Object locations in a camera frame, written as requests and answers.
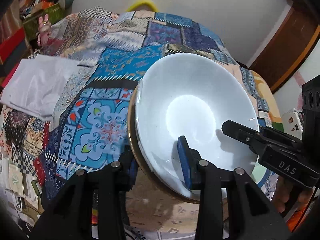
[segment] pink bunny toy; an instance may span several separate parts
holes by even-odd
[[[38,35],[38,46],[43,47],[47,44],[50,35],[51,23],[49,22],[49,15],[44,16],[44,20],[39,17],[39,35]]]

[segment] metal bolt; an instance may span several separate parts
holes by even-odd
[[[243,175],[244,174],[244,169],[236,168],[236,173],[239,174],[239,175]]]
[[[199,164],[201,165],[201,166],[207,166],[209,163],[206,161],[206,160],[199,160]]]
[[[83,169],[79,169],[79,170],[76,171],[76,174],[78,176],[82,176],[84,174],[84,170]]]
[[[111,166],[114,167],[114,168],[117,168],[117,167],[119,167],[120,165],[121,165],[121,163],[118,162],[118,161],[115,161],[115,162],[112,162],[112,163],[111,163]]]

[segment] bowl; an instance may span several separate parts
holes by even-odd
[[[180,135],[202,159],[218,168],[241,167],[251,174],[257,156],[247,145],[222,133],[226,120],[259,130],[243,87],[212,60],[172,54],[155,62],[139,82],[135,107],[139,148],[159,180],[185,198],[198,200],[199,192],[185,187],[177,152]]]

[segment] tablecloth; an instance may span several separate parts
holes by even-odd
[[[37,142],[35,149],[40,150],[32,156],[32,170],[43,171],[46,196],[53,198],[75,170],[95,171],[118,158],[128,144],[126,113],[137,81],[161,57],[183,52],[207,57],[230,71],[247,91],[259,124],[281,129],[280,114],[265,81],[240,67],[223,41],[205,26],[171,14],[115,14],[96,7],[53,25],[48,46],[42,51],[81,61],[65,86],[50,124],[35,126],[32,117],[4,108],[0,148],[11,160],[26,161],[25,141]],[[22,134],[19,149],[11,148],[12,138],[5,133],[6,127]],[[41,167],[36,169],[34,163]],[[276,176],[263,167],[255,170],[255,180],[271,198]],[[148,230],[178,232],[176,237],[188,238],[196,228],[198,205],[161,192],[141,170],[126,195],[126,210],[135,227],[132,230],[142,236],[146,234],[143,230]]]

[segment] wall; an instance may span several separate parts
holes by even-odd
[[[136,0],[74,0],[73,12],[101,6],[124,12]],[[247,63],[287,6],[286,0],[152,0],[159,11],[189,17],[224,41],[231,55]]]
[[[274,94],[281,116],[292,108],[302,108],[301,87],[320,75],[320,41],[298,71]]]

